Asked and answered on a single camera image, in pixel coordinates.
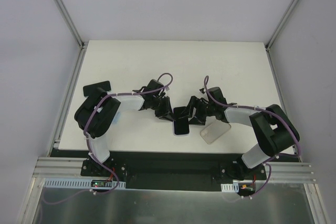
white wall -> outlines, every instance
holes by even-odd
[[[0,0],[0,223],[17,223],[78,47],[53,0]]]
[[[336,1],[302,0],[271,49],[285,105],[336,223]]]
[[[267,42],[291,0],[63,0],[89,39]]]

